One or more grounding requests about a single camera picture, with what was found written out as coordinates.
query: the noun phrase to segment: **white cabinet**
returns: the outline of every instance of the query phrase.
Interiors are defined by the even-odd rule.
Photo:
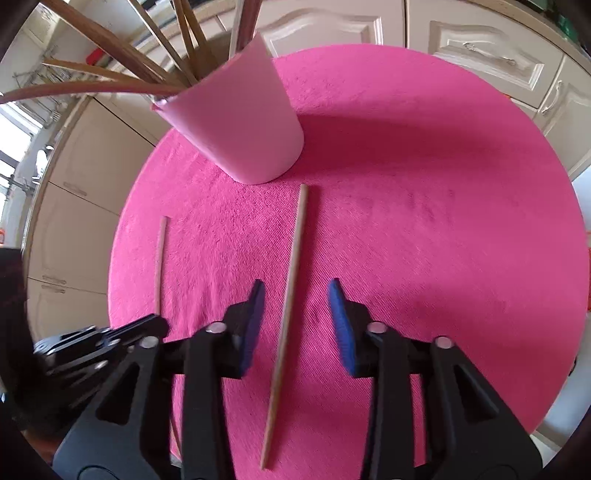
[[[462,66],[538,108],[563,53],[523,25],[459,0],[409,0],[408,47]]]
[[[119,214],[154,146],[91,101],[59,154],[50,182]]]
[[[234,11],[219,16],[232,28]],[[256,30],[273,56],[334,44],[404,46],[402,0],[266,0]]]
[[[107,295],[28,279],[27,316],[33,341],[90,325],[109,326]]]
[[[150,107],[152,101],[136,93],[100,93],[96,99],[137,133],[156,145],[170,125]]]
[[[114,213],[49,183],[34,226],[28,276],[106,293],[118,220]]]
[[[535,114],[538,113],[538,111],[534,107],[529,106],[526,103],[520,102],[519,100],[515,100],[514,98],[512,98],[511,102],[517,105],[521,109],[521,111],[531,119],[533,119],[535,117]]]
[[[534,122],[571,180],[591,164],[591,76],[570,57],[565,56]]]

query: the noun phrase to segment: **cabinet handle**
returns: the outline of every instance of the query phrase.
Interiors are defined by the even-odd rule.
[[[52,287],[51,285],[41,285],[43,290],[51,290],[53,293],[66,293],[63,288]]]
[[[67,283],[65,280],[62,280],[61,278],[50,277],[49,275],[42,275],[41,278],[46,281],[53,281],[55,283],[59,283],[60,285],[65,285]]]
[[[552,110],[556,106],[556,104],[558,103],[558,99],[560,98],[560,87],[562,87],[562,80],[559,80],[558,82],[556,82],[556,87],[554,87],[554,90],[556,90],[556,95],[554,95],[554,100],[552,100],[551,104],[542,108],[542,111],[540,112],[542,115],[544,115],[544,116],[548,115],[550,113],[550,110]]]
[[[77,193],[78,195],[82,195],[83,197],[86,197],[88,194],[82,190],[79,186],[74,185],[73,183],[70,183],[68,181],[65,181],[62,184],[65,188],[67,188],[68,190],[70,190],[72,193]]]
[[[509,64],[511,67],[517,66],[517,61],[515,59],[510,59],[507,57],[499,57],[499,56],[494,55],[486,50],[482,50],[481,48],[478,48],[476,45],[474,45],[470,41],[465,41],[462,45],[464,46],[464,48],[467,48],[468,50],[473,51],[475,53],[478,53],[478,55],[482,55],[483,57],[486,57],[487,59],[502,60],[505,63]]]

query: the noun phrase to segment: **window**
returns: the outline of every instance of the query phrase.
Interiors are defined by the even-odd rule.
[[[31,140],[43,126],[14,103],[0,105],[0,174],[10,177],[24,158]],[[0,215],[9,183],[0,177]]]

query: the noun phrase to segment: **wooden stick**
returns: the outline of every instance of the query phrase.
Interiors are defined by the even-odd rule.
[[[300,246],[306,221],[306,203],[308,201],[308,185],[300,185],[300,198],[297,204],[297,216],[295,217],[295,229],[293,242],[291,244],[290,266],[287,273],[287,283],[285,285],[285,296],[283,297],[283,312],[281,313],[281,332],[279,345],[277,347],[277,358],[275,360],[275,369],[271,380],[271,397],[269,399],[269,410],[267,412],[267,424],[265,425],[265,437],[261,452],[261,470],[267,468],[269,452],[271,451],[271,442],[273,439],[273,429],[279,407],[279,397],[281,394],[281,383],[283,380],[283,367],[285,364],[285,353],[287,351],[287,338],[291,322],[291,309],[293,306],[294,295],[296,292],[296,279],[298,265],[300,263]]]
[[[168,217],[160,219],[158,244],[156,247],[156,269],[154,271],[154,313],[160,315],[160,300],[162,298],[162,258],[164,257],[164,239],[166,238],[166,224]]]
[[[205,34],[201,29],[201,25],[199,25],[197,17],[195,17],[195,13],[191,8],[189,0],[181,0],[181,3],[183,5],[183,11],[185,17],[187,18],[187,22],[189,23],[189,27],[191,28],[191,31],[195,36],[195,40],[197,40],[197,43],[199,45],[199,50],[203,54],[203,57],[209,64],[210,68],[212,70],[215,70],[217,67],[219,67],[219,63],[217,62],[217,58],[213,54],[211,46],[209,46],[209,42],[205,38]]]
[[[156,25],[154,20],[152,20],[152,18],[148,15],[148,12],[144,10],[144,7],[142,7],[138,0],[127,1],[131,7],[133,7],[140,19],[144,22],[144,25],[148,28],[148,30],[152,32],[152,35],[156,37],[158,43],[160,43],[160,45],[166,50],[170,59],[174,62],[178,69],[183,72],[190,85],[197,83],[197,79],[195,78],[193,72],[191,72],[190,66],[187,65],[187,63],[180,57],[168,39],[164,36],[162,30],[158,28],[158,25]]]
[[[191,39],[191,34],[189,32],[189,27],[187,26],[187,18],[183,12],[183,4],[181,0],[173,0],[174,4],[174,12],[177,15],[178,26],[181,30],[181,35],[183,37],[183,43],[185,48],[187,49],[187,56],[189,57],[189,63],[191,65],[191,69],[193,74],[199,78],[199,64],[197,62],[197,56],[195,55],[195,47],[193,46],[193,40]]]
[[[176,95],[184,90],[184,87],[176,85],[161,85],[157,83],[139,82],[137,80],[116,82],[100,81],[92,82],[63,82],[49,83],[47,85],[31,85],[25,88],[12,90],[0,96],[0,105],[18,100],[48,97],[56,95],[72,95],[74,93],[143,93],[145,95]]]
[[[262,0],[238,0],[236,2],[236,17],[234,17],[230,37],[229,58],[242,51],[252,40],[261,4]]]
[[[135,48],[123,43],[102,25],[86,18],[78,10],[63,0],[41,0],[49,10],[60,16],[66,23],[94,42],[111,55],[130,72],[148,83],[162,83],[163,79],[172,84],[180,84],[171,73]]]
[[[94,65],[87,65],[86,63],[76,63],[75,61],[65,61],[58,59],[44,59],[43,65],[49,65],[51,67],[58,67],[66,70],[73,70],[74,72],[90,73],[111,80],[118,80],[121,82],[136,81],[145,84],[143,80],[140,80],[131,75],[125,73],[113,72],[112,70],[103,69],[101,67],[95,67]]]

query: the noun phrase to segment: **screw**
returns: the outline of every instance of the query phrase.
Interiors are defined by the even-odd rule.
[[[227,328],[228,326],[223,322],[213,322],[205,329],[205,331],[207,333],[223,333]]]
[[[156,345],[158,345],[158,339],[156,337],[153,336],[147,336],[141,339],[141,341],[139,342],[139,346],[141,348],[154,348]]]
[[[368,325],[368,332],[369,333],[386,333],[388,327],[386,327],[382,322],[371,322]]]
[[[448,348],[451,348],[453,346],[453,341],[448,337],[437,337],[435,339],[435,345],[437,345],[439,348],[447,350]]]

